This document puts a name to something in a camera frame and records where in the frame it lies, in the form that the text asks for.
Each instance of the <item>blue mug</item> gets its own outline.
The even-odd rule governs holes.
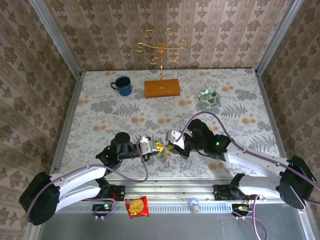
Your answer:
[[[110,86],[114,90],[117,90],[121,96],[128,96],[132,92],[130,78],[127,76],[118,77]]]

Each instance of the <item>ceramic bowl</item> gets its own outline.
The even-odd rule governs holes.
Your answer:
[[[199,102],[205,108],[214,108],[220,103],[219,94],[211,89],[203,90],[198,95]]]

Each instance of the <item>red snack bag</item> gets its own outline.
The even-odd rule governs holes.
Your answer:
[[[143,196],[136,199],[126,199],[125,207],[130,218],[147,216],[149,217],[147,197]]]

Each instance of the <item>mug handle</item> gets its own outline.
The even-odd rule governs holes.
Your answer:
[[[114,90],[118,90],[117,88],[113,87],[112,84],[116,85],[114,81],[110,84],[110,87],[113,88]]]

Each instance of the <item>wooden base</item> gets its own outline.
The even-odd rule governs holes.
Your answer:
[[[158,97],[170,97],[180,96],[179,80],[176,79],[164,79],[163,89],[161,89],[161,80],[145,81],[144,82],[144,97],[158,98]]]

